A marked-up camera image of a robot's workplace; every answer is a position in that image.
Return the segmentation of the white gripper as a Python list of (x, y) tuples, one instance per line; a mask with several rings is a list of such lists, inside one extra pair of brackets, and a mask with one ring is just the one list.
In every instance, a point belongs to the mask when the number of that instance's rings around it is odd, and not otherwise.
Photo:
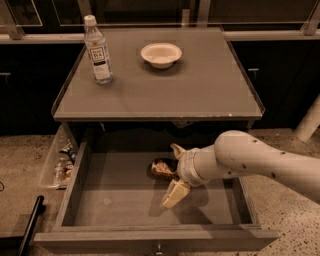
[(178, 160), (177, 174), (181, 180), (172, 180), (170, 182), (160, 204), (164, 209), (170, 209), (177, 205), (190, 193), (191, 187), (198, 187), (209, 182), (209, 180), (200, 176), (195, 166), (196, 156), (204, 154), (202, 149), (193, 148), (185, 150), (176, 143), (172, 143), (170, 147), (173, 150), (175, 158)]

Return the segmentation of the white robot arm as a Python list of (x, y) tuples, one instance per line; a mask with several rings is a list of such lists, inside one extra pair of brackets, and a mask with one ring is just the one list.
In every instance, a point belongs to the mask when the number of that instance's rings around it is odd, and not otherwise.
[(174, 207), (193, 187), (212, 180), (258, 174), (273, 179), (300, 195), (320, 201), (320, 159), (273, 148), (252, 135), (230, 130), (211, 146), (186, 150), (172, 144), (178, 160), (177, 174), (162, 199), (165, 209)]

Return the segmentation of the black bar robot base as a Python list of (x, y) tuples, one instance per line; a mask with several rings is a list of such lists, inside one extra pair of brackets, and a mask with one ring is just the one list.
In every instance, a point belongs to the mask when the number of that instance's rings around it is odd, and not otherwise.
[(14, 250), (16, 256), (26, 256), (37, 219), (45, 211), (44, 196), (39, 195), (23, 232), (1, 232), (0, 251)]

